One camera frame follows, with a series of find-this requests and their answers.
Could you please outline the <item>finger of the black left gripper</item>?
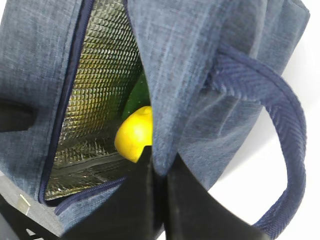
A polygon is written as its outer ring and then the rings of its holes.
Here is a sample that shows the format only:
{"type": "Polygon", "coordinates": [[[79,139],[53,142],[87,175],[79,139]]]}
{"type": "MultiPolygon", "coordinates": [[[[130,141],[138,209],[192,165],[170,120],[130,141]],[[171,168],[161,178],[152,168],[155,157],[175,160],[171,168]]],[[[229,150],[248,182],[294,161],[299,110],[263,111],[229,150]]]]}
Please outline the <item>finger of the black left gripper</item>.
{"type": "Polygon", "coordinates": [[[32,127],[36,121],[37,110],[21,102],[0,99],[0,131],[20,132],[32,127]]]}

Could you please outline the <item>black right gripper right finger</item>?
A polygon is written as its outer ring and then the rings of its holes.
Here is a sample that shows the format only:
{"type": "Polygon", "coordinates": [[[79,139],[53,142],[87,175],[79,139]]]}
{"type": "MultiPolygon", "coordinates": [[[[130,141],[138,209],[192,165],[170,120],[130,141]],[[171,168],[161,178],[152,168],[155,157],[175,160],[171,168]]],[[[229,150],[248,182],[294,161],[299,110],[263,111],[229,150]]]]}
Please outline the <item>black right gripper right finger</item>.
{"type": "Polygon", "coordinates": [[[168,240],[267,240],[262,230],[246,223],[199,183],[180,155],[166,176],[168,240]]]}

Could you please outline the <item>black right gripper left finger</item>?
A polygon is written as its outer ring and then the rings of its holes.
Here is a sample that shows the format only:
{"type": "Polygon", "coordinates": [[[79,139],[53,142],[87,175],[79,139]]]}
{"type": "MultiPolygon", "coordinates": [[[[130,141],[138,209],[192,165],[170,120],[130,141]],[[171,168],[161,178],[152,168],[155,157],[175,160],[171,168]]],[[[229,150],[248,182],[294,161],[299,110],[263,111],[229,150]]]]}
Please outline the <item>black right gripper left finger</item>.
{"type": "Polygon", "coordinates": [[[126,180],[63,240],[156,240],[164,231],[164,180],[154,170],[146,146],[126,180]]]}

